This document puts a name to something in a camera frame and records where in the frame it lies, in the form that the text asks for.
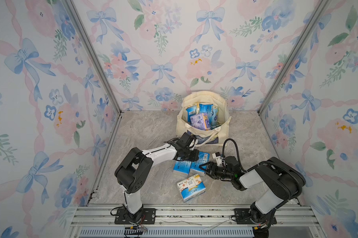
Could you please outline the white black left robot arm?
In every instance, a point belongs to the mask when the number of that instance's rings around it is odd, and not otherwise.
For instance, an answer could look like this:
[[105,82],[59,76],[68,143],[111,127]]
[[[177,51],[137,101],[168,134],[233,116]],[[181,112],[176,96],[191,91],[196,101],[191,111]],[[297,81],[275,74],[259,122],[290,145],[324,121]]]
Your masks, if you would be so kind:
[[128,215],[139,215],[143,211],[140,189],[153,166],[166,161],[198,160],[198,139],[188,133],[165,141],[160,147],[140,150],[132,148],[115,170],[115,177],[124,194],[124,209]]

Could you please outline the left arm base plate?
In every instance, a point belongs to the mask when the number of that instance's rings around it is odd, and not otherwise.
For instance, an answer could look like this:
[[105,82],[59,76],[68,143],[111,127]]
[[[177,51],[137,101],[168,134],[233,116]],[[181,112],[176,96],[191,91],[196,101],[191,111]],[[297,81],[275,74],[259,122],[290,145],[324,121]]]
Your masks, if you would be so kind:
[[155,208],[141,208],[135,214],[125,207],[116,207],[110,214],[115,217],[116,225],[154,225],[156,219]]

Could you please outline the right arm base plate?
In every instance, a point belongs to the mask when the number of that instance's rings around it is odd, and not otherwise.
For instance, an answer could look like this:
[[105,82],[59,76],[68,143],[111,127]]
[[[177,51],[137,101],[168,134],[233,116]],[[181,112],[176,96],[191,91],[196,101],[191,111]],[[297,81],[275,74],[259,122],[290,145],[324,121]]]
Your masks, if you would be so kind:
[[275,210],[267,214],[262,214],[260,211],[255,211],[250,208],[235,208],[231,220],[240,225],[273,225],[277,224],[274,214]]

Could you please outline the floral orange blue tissue pack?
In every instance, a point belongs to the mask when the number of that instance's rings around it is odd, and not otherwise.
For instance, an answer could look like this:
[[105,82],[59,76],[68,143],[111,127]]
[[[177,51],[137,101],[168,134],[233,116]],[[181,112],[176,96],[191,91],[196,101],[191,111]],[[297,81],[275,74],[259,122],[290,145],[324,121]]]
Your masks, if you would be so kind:
[[195,174],[178,182],[177,188],[184,202],[187,202],[190,199],[206,192],[206,186],[204,185],[199,174]]

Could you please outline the purple tissue pack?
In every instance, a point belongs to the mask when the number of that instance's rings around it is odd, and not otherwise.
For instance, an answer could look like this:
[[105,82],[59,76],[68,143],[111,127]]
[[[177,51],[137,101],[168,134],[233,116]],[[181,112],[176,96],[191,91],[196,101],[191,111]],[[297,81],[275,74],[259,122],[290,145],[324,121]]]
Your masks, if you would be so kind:
[[210,122],[208,119],[207,113],[199,113],[191,117],[191,125],[192,127],[202,130],[209,131],[210,130]]

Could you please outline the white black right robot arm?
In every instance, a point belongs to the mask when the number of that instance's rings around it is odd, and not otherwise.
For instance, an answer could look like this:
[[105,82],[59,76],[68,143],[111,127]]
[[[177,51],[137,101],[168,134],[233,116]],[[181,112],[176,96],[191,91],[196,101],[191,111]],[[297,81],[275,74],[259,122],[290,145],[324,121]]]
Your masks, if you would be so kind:
[[254,224],[258,227],[270,227],[275,221],[275,212],[288,201],[301,195],[306,179],[297,170],[291,168],[276,157],[262,161],[244,170],[240,161],[233,156],[220,157],[216,162],[200,165],[206,175],[215,180],[230,182],[239,191],[246,191],[264,184],[267,191],[248,209],[235,209],[231,220],[237,224]]

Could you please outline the cream canvas bag starry print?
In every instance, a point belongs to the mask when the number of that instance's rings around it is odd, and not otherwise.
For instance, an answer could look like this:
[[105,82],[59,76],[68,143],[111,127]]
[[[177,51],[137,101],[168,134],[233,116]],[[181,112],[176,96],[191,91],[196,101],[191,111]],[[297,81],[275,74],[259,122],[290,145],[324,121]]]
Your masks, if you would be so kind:
[[196,137],[198,147],[221,146],[229,138],[230,121],[226,99],[211,91],[198,91],[183,99],[176,134]]

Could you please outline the blue tissue pack barcode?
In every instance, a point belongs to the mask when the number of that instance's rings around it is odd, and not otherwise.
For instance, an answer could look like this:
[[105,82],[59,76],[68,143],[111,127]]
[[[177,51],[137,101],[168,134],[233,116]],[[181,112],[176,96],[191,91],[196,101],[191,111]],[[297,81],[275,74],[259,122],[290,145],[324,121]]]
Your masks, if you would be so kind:
[[202,104],[199,103],[199,113],[207,113],[208,115],[212,114],[213,104]]

